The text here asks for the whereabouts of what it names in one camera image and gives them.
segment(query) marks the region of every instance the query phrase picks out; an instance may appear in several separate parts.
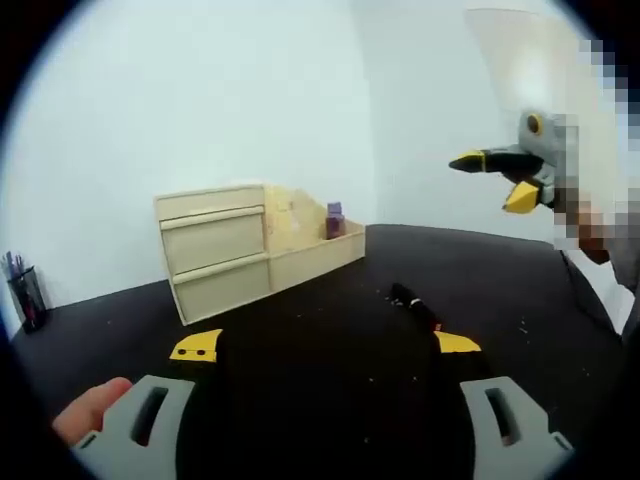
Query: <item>human hand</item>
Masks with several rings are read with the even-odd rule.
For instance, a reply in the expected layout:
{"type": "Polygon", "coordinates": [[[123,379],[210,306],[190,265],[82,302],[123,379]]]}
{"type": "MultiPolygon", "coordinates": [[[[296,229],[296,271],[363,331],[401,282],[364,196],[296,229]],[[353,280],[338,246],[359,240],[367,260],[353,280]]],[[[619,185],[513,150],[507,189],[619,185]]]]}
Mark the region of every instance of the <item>human hand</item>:
{"type": "Polygon", "coordinates": [[[117,377],[90,388],[71,402],[53,421],[53,429],[69,446],[92,430],[102,430],[104,413],[129,391],[132,383],[117,377]]]}
{"type": "Polygon", "coordinates": [[[605,248],[605,227],[603,215],[592,207],[588,197],[577,191],[567,194],[565,190],[556,191],[556,223],[565,223],[568,234],[576,235],[580,250],[593,262],[602,265],[609,261],[609,252],[605,248]]]}

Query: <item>finger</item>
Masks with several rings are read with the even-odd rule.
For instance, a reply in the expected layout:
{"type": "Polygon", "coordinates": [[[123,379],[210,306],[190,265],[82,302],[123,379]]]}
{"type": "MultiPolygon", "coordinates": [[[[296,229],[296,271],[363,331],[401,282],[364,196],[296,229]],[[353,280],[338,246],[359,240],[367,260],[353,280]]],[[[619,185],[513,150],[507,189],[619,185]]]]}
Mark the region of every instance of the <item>finger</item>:
{"type": "Polygon", "coordinates": [[[75,445],[92,430],[102,429],[104,413],[131,388],[126,378],[114,378],[90,388],[76,398],[53,421],[54,430],[67,445],[75,445]]]}
{"type": "Polygon", "coordinates": [[[578,236],[582,239],[602,240],[602,214],[592,210],[591,204],[581,203],[578,208],[578,236]]]}
{"type": "Polygon", "coordinates": [[[522,151],[496,148],[471,150],[449,162],[449,167],[467,173],[500,172],[517,178],[535,175],[544,162],[540,157],[522,151]]]}

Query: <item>black tabletop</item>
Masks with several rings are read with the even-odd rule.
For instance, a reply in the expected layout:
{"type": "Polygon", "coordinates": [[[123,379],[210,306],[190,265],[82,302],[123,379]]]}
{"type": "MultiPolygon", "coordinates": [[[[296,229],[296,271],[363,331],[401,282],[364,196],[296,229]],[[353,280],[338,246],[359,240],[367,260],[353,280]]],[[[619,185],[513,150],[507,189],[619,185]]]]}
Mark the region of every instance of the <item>black tabletop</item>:
{"type": "MultiPolygon", "coordinates": [[[[382,338],[414,320],[386,299],[393,282],[414,290],[444,330],[481,345],[496,375],[523,387],[552,430],[576,442],[622,363],[622,346],[578,308],[560,253],[527,240],[426,227],[367,228],[367,255],[353,264],[245,307],[183,327],[166,282],[56,309],[13,345],[51,416],[114,376],[161,372],[183,337],[213,328],[301,335],[344,332],[382,338]]],[[[398,342],[374,342],[401,356],[398,342]]]]}

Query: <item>pen holder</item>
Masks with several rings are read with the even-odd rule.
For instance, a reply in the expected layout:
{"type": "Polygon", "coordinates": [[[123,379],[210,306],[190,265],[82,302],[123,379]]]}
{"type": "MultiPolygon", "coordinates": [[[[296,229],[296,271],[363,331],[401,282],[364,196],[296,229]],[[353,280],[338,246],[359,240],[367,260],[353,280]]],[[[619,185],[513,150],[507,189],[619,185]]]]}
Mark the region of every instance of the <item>pen holder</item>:
{"type": "Polygon", "coordinates": [[[44,325],[47,308],[42,299],[34,267],[28,268],[8,283],[18,316],[22,321],[22,328],[25,333],[35,332],[44,325]]]}

